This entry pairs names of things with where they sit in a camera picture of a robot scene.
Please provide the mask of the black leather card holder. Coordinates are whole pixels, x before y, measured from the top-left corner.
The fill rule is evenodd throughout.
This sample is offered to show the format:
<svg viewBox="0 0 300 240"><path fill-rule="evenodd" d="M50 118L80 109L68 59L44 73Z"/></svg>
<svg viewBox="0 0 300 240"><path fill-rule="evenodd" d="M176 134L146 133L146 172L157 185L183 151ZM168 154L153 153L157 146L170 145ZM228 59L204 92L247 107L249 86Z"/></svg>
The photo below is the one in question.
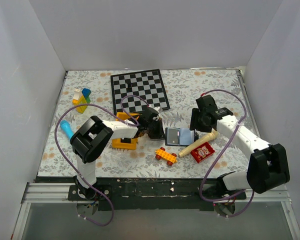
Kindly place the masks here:
<svg viewBox="0 0 300 240"><path fill-rule="evenodd" d="M166 127L165 128L165 145L166 146L182 146L187 147L193 144L196 140L199 139L199 135L195 130L190 130L189 128L177 128L179 129L179 145L168 145L167 144L167 130L168 128L174 127Z"/></svg>

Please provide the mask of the yellow plastic bin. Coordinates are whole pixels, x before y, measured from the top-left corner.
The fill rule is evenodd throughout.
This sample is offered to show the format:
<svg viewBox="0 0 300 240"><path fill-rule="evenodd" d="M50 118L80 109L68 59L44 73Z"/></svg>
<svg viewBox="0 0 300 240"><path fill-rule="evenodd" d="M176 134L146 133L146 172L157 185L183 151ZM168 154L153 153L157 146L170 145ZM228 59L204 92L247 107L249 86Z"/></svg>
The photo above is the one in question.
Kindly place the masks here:
<svg viewBox="0 0 300 240"><path fill-rule="evenodd" d="M130 117L124 112L117 112L117 117L122 120L127 120ZM113 139L112 140L112 148L114 149L124 149L124 150L136 150L137 148L138 139L131 138L131 143L121 143L121 138Z"/></svg>

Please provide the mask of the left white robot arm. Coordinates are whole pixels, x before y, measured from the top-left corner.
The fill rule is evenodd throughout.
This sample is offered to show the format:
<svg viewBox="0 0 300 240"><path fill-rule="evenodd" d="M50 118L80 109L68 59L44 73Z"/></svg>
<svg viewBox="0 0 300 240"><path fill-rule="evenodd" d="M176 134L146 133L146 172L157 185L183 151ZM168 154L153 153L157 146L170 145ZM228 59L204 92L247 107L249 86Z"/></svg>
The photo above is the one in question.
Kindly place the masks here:
<svg viewBox="0 0 300 240"><path fill-rule="evenodd" d="M101 120L90 117L70 139L70 144L77 159L78 174L75 184L79 194L85 200L96 196L97 183L96 159L107 144L115 139L136 139L147 134L150 139L165 138L160 116L161 107L148 106L142 113L130 116L123 121Z"/></svg>

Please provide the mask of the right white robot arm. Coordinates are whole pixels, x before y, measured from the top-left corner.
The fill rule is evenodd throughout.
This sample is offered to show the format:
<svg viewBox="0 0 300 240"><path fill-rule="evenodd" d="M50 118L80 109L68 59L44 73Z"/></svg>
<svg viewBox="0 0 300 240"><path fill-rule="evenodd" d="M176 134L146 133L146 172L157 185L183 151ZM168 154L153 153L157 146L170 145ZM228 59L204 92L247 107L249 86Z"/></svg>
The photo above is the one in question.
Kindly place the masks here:
<svg viewBox="0 0 300 240"><path fill-rule="evenodd" d="M247 171L230 172L219 176L208 190L227 199L240 190L251 189L257 194L290 181L286 149L279 143L270 144L259 138L226 107L218 108L211 95L196 99L192 109L190 129L200 132L215 130L227 137L247 157Z"/></svg>

